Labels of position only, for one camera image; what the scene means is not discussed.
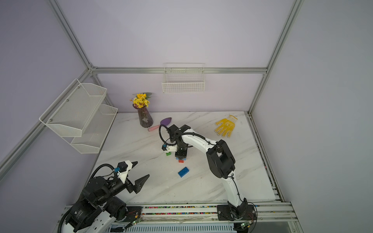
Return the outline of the dark blue long lego brick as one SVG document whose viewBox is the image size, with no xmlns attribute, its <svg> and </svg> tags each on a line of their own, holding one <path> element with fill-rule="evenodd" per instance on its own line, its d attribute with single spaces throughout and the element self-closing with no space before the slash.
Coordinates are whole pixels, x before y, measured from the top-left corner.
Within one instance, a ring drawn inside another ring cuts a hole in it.
<svg viewBox="0 0 373 233">
<path fill-rule="evenodd" d="M 185 175 L 189 173 L 189 169 L 187 167 L 184 167 L 178 172 L 178 175 L 180 178 L 183 178 Z"/>
</svg>

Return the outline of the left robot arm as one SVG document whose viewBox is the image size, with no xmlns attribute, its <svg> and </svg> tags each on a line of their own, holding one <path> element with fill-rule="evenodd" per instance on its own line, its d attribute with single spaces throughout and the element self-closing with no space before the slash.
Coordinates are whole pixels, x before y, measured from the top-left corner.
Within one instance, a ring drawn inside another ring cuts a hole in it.
<svg viewBox="0 0 373 233">
<path fill-rule="evenodd" d="M 99 165 L 90 176 L 76 203 L 61 217 L 59 233 L 104 233 L 115 222 L 124 222 L 125 231 L 138 224 L 142 207 L 128 207 L 117 195 L 123 190 L 138 194 L 149 175 L 132 183 L 128 173 L 137 161 L 123 161 L 116 167 Z"/>
</svg>

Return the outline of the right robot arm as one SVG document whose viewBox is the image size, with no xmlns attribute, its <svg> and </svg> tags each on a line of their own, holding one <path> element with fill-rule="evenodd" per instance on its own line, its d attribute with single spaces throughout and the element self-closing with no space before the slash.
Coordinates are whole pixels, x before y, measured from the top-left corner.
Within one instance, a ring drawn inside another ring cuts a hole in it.
<svg viewBox="0 0 373 233">
<path fill-rule="evenodd" d="M 169 134 L 169 142 L 160 137 L 164 143 L 162 149 L 165 153 L 175 153 L 175 158 L 182 161 L 187 157 L 188 148 L 193 147 L 207 157 L 210 171 L 222 181 L 227 194 L 227 204 L 217 206 L 218 220 L 243 220 L 250 224 L 257 221 L 256 206 L 241 197 L 240 189 L 235 176 L 235 158 L 224 140 L 214 141 L 208 139 L 189 126 L 165 127 Z"/>
</svg>

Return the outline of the purple pink toy spatula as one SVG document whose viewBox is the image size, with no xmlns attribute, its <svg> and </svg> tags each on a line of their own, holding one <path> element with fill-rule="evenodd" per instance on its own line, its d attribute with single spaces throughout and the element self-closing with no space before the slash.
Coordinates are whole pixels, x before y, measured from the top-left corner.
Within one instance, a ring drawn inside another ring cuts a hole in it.
<svg viewBox="0 0 373 233">
<path fill-rule="evenodd" d="M 163 120 L 160 121 L 160 124 L 148 128 L 148 131 L 152 132 L 154 130 L 157 130 L 157 129 L 159 129 L 160 125 L 168 126 L 171 123 L 171 121 L 172 121 L 171 117 L 165 118 L 165 119 L 163 119 Z"/>
</svg>

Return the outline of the purple ribbed glass vase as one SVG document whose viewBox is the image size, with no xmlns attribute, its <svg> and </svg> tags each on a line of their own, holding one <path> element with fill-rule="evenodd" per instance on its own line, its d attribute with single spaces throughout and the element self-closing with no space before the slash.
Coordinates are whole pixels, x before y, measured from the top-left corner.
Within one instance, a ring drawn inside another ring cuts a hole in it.
<svg viewBox="0 0 373 233">
<path fill-rule="evenodd" d="M 138 107 L 133 104 L 133 107 L 137 110 L 139 116 L 140 125 L 143 128 L 150 128 L 153 125 L 153 119 L 146 106 Z"/>
</svg>

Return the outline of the yellow rubber glove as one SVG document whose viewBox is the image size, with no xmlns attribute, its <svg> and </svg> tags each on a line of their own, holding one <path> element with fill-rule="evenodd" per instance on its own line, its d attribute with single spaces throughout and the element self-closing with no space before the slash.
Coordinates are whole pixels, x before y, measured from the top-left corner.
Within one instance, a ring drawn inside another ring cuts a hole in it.
<svg viewBox="0 0 373 233">
<path fill-rule="evenodd" d="M 219 136 L 230 138 L 235 129 L 237 120 L 238 119 L 233 115 L 219 120 L 215 123 L 217 127 L 214 132 Z"/>
</svg>

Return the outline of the yellow flower bouquet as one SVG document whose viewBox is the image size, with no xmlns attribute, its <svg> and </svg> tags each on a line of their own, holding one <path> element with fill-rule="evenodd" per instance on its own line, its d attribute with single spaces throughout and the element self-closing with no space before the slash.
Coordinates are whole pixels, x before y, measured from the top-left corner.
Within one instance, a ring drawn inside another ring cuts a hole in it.
<svg viewBox="0 0 373 233">
<path fill-rule="evenodd" d="M 150 105 L 149 99 L 151 98 L 152 93 L 145 92 L 135 94 L 134 97 L 130 100 L 133 104 L 133 107 L 136 109 L 147 108 Z"/>
</svg>

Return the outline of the white mesh two-tier shelf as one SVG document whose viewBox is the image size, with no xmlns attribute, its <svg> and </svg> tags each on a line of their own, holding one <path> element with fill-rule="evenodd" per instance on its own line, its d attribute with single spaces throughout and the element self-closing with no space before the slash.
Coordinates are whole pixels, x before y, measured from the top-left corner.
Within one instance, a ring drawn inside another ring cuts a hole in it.
<svg viewBox="0 0 373 233">
<path fill-rule="evenodd" d="M 39 121 L 80 154 L 98 154 L 118 113 L 106 96 L 106 88 L 75 79 Z"/>
</svg>

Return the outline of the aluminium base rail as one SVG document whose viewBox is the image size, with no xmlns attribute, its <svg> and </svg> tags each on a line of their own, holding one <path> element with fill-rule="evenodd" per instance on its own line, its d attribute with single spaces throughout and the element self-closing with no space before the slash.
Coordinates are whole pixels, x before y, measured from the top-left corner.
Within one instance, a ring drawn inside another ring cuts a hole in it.
<svg viewBox="0 0 373 233">
<path fill-rule="evenodd" d="M 130 204 L 119 219 L 106 211 L 82 233 L 301 233 L 291 203 L 250 203 L 240 220 L 223 203 Z"/>
</svg>

